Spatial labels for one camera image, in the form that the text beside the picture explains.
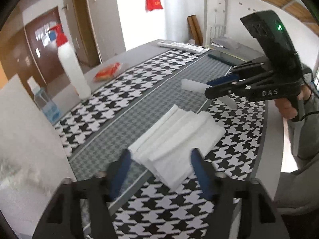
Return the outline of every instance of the door frame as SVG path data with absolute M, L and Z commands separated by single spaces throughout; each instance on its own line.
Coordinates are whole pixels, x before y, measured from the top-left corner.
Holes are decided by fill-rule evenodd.
M 96 50 L 96 53 L 97 53 L 97 56 L 98 56 L 99 63 L 101 64 L 102 63 L 101 55 L 100 55 L 100 51 L 99 51 L 98 46 L 97 46 L 96 36 L 95 36 L 95 33 L 94 33 L 94 29 L 93 29 L 93 25 L 92 25 L 92 21 L 91 21 L 91 15 L 90 15 L 90 12 L 89 12 L 88 1 L 87 0 L 85 0 L 85 1 L 86 1 L 85 10 L 87 11 L 87 19 L 89 21 L 90 33 L 92 34 L 95 50 Z M 75 20 L 77 22 L 77 26 L 78 26 L 78 29 L 79 29 L 79 34 L 80 34 L 80 37 L 81 37 L 81 40 L 82 40 L 82 43 L 83 43 L 83 48 L 85 50 L 86 56 L 88 58 L 88 61 L 90 61 L 90 59 L 89 59 L 89 51 L 87 50 L 87 46 L 86 46 L 86 39 L 85 39 L 84 34 L 83 34 L 83 28 L 82 28 L 82 25 L 80 24 L 80 21 L 79 21 L 78 9 L 77 9 L 77 6 L 76 6 L 76 0 L 72 0 L 72 3 L 73 3 Z
M 51 8 L 51 9 L 49 9 L 49 10 L 47 10 L 46 12 L 44 12 L 44 13 L 42 13 L 42 14 L 40 14 L 40 15 L 38 15 L 36 18 L 34 18 L 34 19 L 33 19 L 32 21 L 30 21 L 29 23 L 23 24 L 23 29 L 24 29 L 24 32 L 25 32 L 25 37 L 26 37 L 26 40 L 27 40 L 27 43 L 28 43 L 28 47 L 29 47 L 29 49 L 30 49 L 30 52 L 31 52 L 33 61 L 35 62 L 35 65 L 36 65 L 36 67 L 38 68 L 38 71 L 40 72 L 41 77 L 42 77 L 42 79 L 43 79 L 43 81 L 44 81 L 44 83 L 45 83 L 46 85 L 48 85 L 49 82 L 47 82 L 47 81 L 45 80 L 45 78 L 44 78 L 44 76 L 43 76 L 43 74 L 42 74 L 42 71 L 41 71 L 41 69 L 40 69 L 40 67 L 39 67 L 39 65 L 38 65 L 38 63 L 37 63 L 37 61 L 36 61 L 35 55 L 34 55 L 33 52 L 32 52 L 31 45 L 30 45 L 30 41 L 29 41 L 29 38 L 28 38 L 27 30 L 26 30 L 26 26 L 27 26 L 28 24 L 32 23 L 34 20 L 38 19 L 39 17 L 43 17 L 43 16 L 45 16 L 46 14 L 49 14 L 49 13 L 51 13 L 51 12 L 53 12 L 53 11 L 57 12 L 57 15 L 58 15 L 58 22 L 57 22 L 57 23 L 58 23 L 58 24 L 62 24 L 60 12 L 59 12 L 59 6 L 58 6 L 58 5 L 55 6 L 55 7 L 53 7 L 53 8 Z
M 89 14 L 89 21 L 90 21 L 90 24 L 91 24 L 93 38 L 94 38 L 96 49 L 98 51 L 98 58 L 99 58 L 99 61 L 100 61 L 100 64 L 101 64 L 101 63 L 103 63 L 103 60 L 102 60 L 102 57 L 101 57 L 100 49 L 98 47 L 98 40 L 97 40 L 96 35 L 95 35 L 95 30 L 94 30 L 93 21 L 92 21 L 92 17 L 91 17 L 90 6 L 89 6 L 89 0 L 87 0 L 87 12 Z

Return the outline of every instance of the houndstooth tablecloth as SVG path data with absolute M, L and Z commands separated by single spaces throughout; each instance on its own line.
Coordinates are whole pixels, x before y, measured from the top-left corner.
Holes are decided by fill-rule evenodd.
M 218 100 L 207 109 L 226 129 L 205 160 L 218 171 L 244 180 L 252 172 L 259 150 L 266 110 L 265 102 L 249 103 L 232 96 L 238 108 L 231 110 Z M 206 201 L 195 175 L 176 191 L 154 176 L 113 215 L 118 238 L 202 238 L 214 205 Z
M 135 142 L 174 104 L 186 111 L 197 112 L 206 98 L 202 94 L 182 90 L 182 79 L 205 83 L 224 76 L 229 69 L 229 65 L 202 55 L 176 70 L 173 75 L 166 76 L 152 89 L 145 91 L 139 99 L 118 112 L 118 117 L 87 142 L 82 150 L 69 158 L 76 178 L 88 179 L 94 173 L 105 170 L 109 163 L 118 159 L 123 148 Z M 144 166 L 132 162 L 122 191 L 133 184 L 144 171 Z M 89 223 L 89 216 L 85 211 L 83 223 Z
M 66 155 L 74 151 L 129 106 L 136 98 L 152 89 L 176 70 L 208 52 L 194 54 L 169 50 L 121 74 L 110 83 L 100 87 L 92 96 L 67 113 L 56 125 Z

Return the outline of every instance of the remote control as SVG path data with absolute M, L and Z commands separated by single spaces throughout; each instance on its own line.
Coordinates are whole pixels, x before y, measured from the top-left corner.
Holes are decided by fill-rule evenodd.
M 169 48 L 188 51 L 188 52 L 192 52 L 192 53 L 200 53 L 204 50 L 203 47 L 197 47 L 197 46 L 194 46 L 191 44 L 177 43 L 177 42 L 168 41 L 168 40 L 160 41 L 157 43 L 157 45 L 160 47 L 169 47 Z

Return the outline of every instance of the orange snack package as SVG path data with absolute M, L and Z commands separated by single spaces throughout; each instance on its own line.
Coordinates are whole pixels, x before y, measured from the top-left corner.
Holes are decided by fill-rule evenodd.
M 98 71 L 98 73 L 94 77 L 94 80 L 105 81 L 105 80 L 113 79 L 114 77 L 118 76 L 122 65 L 123 64 L 120 64 L 119 62 L 108 65 L 107 67 Z

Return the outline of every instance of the red spray nozzle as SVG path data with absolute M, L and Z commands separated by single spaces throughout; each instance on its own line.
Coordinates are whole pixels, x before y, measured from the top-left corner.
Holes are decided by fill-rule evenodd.
M 53 30 L 56 32 L 56 45 L 58 47 L 62 46 L 63 44 L 68 42 L 68 38 L 65 36 L 65 34 L 62 32 L 62 25 L 58 24 L 50 28 L 49 30 Z

